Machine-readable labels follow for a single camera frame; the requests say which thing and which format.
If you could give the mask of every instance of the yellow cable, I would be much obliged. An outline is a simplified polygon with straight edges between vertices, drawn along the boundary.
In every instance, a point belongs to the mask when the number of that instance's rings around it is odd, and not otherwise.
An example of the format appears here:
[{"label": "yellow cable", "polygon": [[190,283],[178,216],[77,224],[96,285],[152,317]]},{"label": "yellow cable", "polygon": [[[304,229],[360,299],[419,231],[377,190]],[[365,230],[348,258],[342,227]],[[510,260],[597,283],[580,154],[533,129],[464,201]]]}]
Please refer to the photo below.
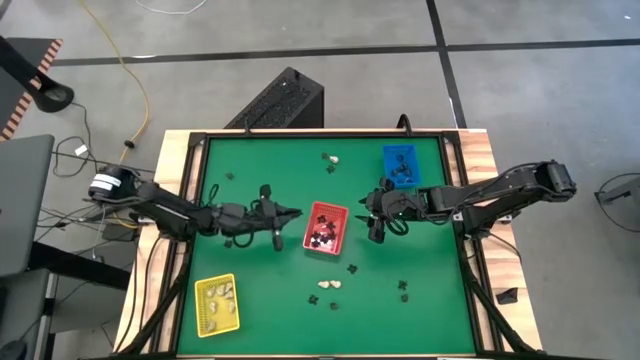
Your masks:
[{"label": "yellow cable", "polygon": [[[136,81],[136,83],[138,83],[138,87],[140,87],[140,91],[142,91],[142,95],[144,96],[144,121],[142,122],[142,125],[140,125],[140,127],[138,128],[138,131],[136,131],[133,137],[129,139],[129,141],[135,142],[136,139],[144,132],[147,125],[149,124],[149,96],[147,95],[147,91],[144,89],[144,86],[142,86],[142,82],[140,81],[140,79],[138,79],[138,77],[131,70],[129,70],[127,65],[124,63],[124,60],[122,60],[122,55],[120,54],[120,50],[118,50],[118,46],[116,46],[116,43],[111,38],[111,34],[109,33],[109,30],[107,30],[107,28],[105,28],[104,25],[102,25],[100,20],[98,20],[98,18],[91,12],[91,9],[89,9],[89,6],[87,6],[87,3],[85,2],[85,0],[78,0],[78,1],[80,1],[80,4],[84,8],[84,10],[87,12],[87,14],[89,14],[89,16],[91,16],[93,21],[95,21],[96,25],[98,25],[100,30],[102,30],[102,33],[104,34],[104,36],[106,36],[107,40],[109,40],[111,47],[116,52],[116,55],[118,55],[118,60],[120,61],[120,65],[122,66],[122,68],[126,72],[128,72],[129,75],[131,75],[131,77]],[[129,151],[129,148],[125,147],[124,151],[122,151],[122,155],[120,156],[119,164],[122,164],[122,162],[124,161],[124,158],[127,155],[127,151]]]},{"label": "yellow cable", "polygon": [[120,223],[120,225],[129,228],[129,229],[137,229],[137,226],[131,225],[131,224],[127,224],[126,222],[122,221],[122,219],[120,219],[120,217],[118,217],[118,214],[113,213],[113,216],[115,216],[116,221]]}]

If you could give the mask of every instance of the green mat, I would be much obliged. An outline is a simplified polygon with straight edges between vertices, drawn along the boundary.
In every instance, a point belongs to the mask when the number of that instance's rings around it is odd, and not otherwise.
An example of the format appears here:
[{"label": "green mat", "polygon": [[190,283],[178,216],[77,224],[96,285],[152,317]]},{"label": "green mat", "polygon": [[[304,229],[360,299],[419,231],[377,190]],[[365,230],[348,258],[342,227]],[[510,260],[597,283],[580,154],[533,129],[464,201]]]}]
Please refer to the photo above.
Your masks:
[{"label": "green mat", "polygon": [[[382,146],[414,144],[421,186],[444,184],[436,139],[213,139],[203,198],[220,185],[215,202],[248,205],[262,184],[272,199],[304,214],[284,228],[285,248],[276,253],[271,234],[256,234],[245,249],[223,246],[225,238],[198,236],[178,345],[179,355],[469,354],[471,326],[451,226],[413,223],[410,233],[387,232],[385,243],[367,239],[367,215],[358,204],[384,173]],[[328,174],[327,152],[340,158]],[[234,174],[229,180],[226,173]],[[311,204],[349,208],[338,257],[302,248]],[[238,238],[244,242],[247,238]],[[347,271],[354,264],[355,274]],[[240,329],[198,338],[194,282],[233,273]],[[340,280],[341,289],[322,289]],[[398,281],[408,282],[406,291]],[[409,301],[400,300],[409,294]],[[311,294],[320,300],[307,302]],[[338,310],[329,304],[336,302]]]}]

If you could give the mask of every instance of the concrete floor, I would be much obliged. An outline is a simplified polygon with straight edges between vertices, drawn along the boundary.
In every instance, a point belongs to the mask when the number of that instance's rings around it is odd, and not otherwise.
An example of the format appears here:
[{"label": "concrete floor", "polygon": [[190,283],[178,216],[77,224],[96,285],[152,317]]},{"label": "concrete floor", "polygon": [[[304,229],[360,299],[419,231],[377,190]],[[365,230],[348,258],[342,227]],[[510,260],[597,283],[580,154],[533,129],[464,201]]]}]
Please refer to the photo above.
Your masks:
[{"label": "concrete floor", "polygon": [[[145,1],[167,10],[180,4]],[[168,55],[370,45],[433,45],[423,0],[210,0],[189,16],[143,10],[132,1],[90,1],[124,55]],[[632,0],[436,0],[449,44],[640,38]],[[60,58],[111,57],[106,40],[75,0],[13,1],[0,21],[4,36],[59,37]],[[615,174],[637,171],[640,130],[639,47],[450,53],[466,121],[487,128],[501,169],[533,160],[569,166],[579,193],[562,205],[538,204],[514,223],[544,348],[553,354],[636,358],[640,352],[640,239],[608,222],[592,193]],[[218,128],[286,66],[326,87],[326,127],[386,127],[400,113],[416,127],[454,126],[437,53],[225,60],[131,66],[151,98],[152,123],[127,163],[153,169],[167,129]],[[117,161],[143,116],[135,83],[115,65],[54,67],[89,109],[93,152]],[[16,136],[85,136],[81,113],[44,114],[31,107]],[[62,148],[70,152],[74,146]],[[63,161],[63,170],[77,164]],[[91,179],[49,178],[44,205],[80,207]],[[614,216],[640,223],[630,204]],[[83,249],[88,229],[52,232],[46,242]],[[117,266],[126,245],[101,250]],[[61,281],[64,296],[74,282]],[[55,358],[104,356],[97,328],[119,312],[123,294],[85,287],[65,304]],[[91,316],[80,304],[91,303]],[[113,339],[117,324],[105,326]]]}]

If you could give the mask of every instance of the orange and black tape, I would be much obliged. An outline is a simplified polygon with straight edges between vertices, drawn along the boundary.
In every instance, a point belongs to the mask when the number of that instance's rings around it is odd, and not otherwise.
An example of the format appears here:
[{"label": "orange and black tape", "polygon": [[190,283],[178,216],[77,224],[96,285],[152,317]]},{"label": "orange and black tape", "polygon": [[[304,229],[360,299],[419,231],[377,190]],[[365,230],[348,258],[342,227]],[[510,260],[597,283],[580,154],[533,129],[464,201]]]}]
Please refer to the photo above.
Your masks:
[{"label": "orange and black tape", "polygon": [[[46,74],[53,63],[60,47],[62,46],[62,39],[56,39],[51,42],[51,45],[47,49],[47,52],[44,54],[44,58],[40,61],[40,65],[38,65],[38,70],[43,74]],[[36,88],[40,87],[40,83],[35,79],[31,80],[31,84]],[[7,121],[7,125],[0,131],[0,141],[10,140],[15,134],[16,130],[18,130],[18,126],[22,121],[22,117],[27,112],[27,108],[31,104],[33,98],[26,91],[22,94],[22,97],[18,101],[15,110],[9,117],[9,121]]]}]

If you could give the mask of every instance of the plastic container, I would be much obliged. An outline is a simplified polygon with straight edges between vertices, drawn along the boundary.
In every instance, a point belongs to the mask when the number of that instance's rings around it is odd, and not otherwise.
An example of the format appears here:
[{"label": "plastic container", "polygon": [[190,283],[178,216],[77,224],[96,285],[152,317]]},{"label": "plastic container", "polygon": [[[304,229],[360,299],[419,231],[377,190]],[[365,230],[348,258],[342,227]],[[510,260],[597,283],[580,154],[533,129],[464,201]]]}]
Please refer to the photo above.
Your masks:
[{"label": "plastic container", "polygon": [[198,337],[218,335],[240,328],[236,280],[233,274],[198,280],[195,291]]},{"label": "plastic container", "polygon": [[384,174],[398,189],[420,184],[420,167],[414,145],[385,145]]},{"label": "plastic container", "polygon": [[312,251],[339,255],[348,216],[349,209],[346,207],[314,202],[302,246]]}]

